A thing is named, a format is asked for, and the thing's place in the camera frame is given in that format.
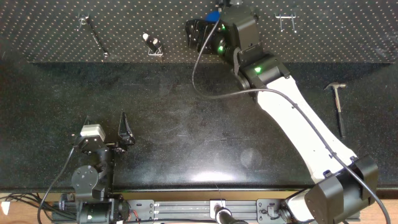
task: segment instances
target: green light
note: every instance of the green light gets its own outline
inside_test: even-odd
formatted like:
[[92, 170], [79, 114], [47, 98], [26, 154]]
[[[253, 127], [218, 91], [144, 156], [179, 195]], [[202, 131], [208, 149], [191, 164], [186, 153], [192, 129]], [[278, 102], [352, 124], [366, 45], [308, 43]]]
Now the green light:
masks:
[[260, 73], [261, 72], [261, 68], [260, 67], [256, 67], [256, 68], [254, 68], [254, 71], [256, 71], [257, 73]]

